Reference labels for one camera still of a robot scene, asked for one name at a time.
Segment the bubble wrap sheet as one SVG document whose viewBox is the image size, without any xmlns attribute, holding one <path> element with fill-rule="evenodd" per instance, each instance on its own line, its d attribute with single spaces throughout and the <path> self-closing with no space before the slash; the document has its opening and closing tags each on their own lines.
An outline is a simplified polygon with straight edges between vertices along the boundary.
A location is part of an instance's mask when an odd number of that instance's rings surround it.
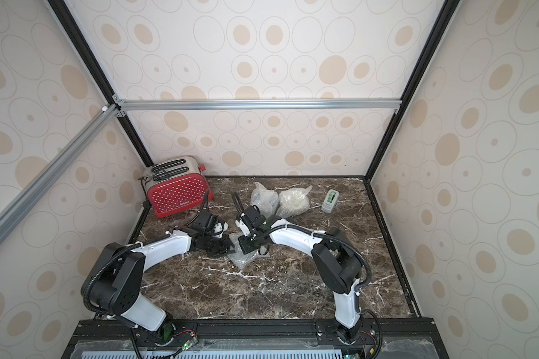
<svg viewBox="0 0 539 359">
<path fill-rule="evenodd" d="M 259 182 L 254 182 L 254 185 L 255 188 L 251 194 L 250 204 L 257 206 L 260 213 L 266 218 L 274 215 L 279 205 L 278 193 L 267 189 Z"/>
<path fill-rule="evenodd" d="M 248 254 L 245 254 L 239 244 L 238 233 L 231 233 L 229 235 L 229 239 L 231 240 L 233 244 L 233 250 L 229 251 L 226 255 L 226 257 L 236 266 L 239 270 L 244 269 L 248 264 L 253 262 L 254 260 L 263 258 L 267 256 L 269 246 L 264 245 L 260 249 L 254 250 L 253 252 L 250 252 Z"/>
<path fill-rule="evenodd" d="M 306 188 L 290 188 L 280 192 L 279 205 L 275 214 L 281 218 L 290 218 L 307 212 L 310 209 L 308 195 L 312 189 L 313 186 L 310 185 Z"/>
</svg>

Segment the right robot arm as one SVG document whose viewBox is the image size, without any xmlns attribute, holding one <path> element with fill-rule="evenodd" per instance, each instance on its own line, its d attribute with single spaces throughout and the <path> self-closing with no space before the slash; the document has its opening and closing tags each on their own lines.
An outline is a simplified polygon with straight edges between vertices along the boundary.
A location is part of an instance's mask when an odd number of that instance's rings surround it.
<svg viewBox="0 0 539 359">
<path fill-rule="evenodd" d="M 245 209 L 240 202 L 235 206 L 236 225 L 243 233 L 238 239 L 242 251 L 248 254 L 274 244 L 310 256 L 322 281 L 334 293 L 338 336 L 344 343 L 355 341 L 362 325 L 360 291 L 369 286 L 372 273 L 368 261 L 343 231 L 334 227 L 311 230 L 277 215 L 267 218 L 257 206 Z"/>
</svg>

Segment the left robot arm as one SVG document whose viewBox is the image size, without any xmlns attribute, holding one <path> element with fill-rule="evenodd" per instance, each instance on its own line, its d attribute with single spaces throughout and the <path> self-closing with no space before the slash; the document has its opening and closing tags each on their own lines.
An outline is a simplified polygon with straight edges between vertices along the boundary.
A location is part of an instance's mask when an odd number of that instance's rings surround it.
<svg viewBox="0 0 539 359">
<path fill-rule="evenodd" d="M 150 332 L 167 331 L 168 314 L 141 293 L 148 269 L 178 255 L 201 251 L 211 257 L 231 251 L 228 225 L 202 210 L 189 224 L 174 227 L 154 242 L 107 245 L 81 288 L 85 307 Z"/>
</svg>

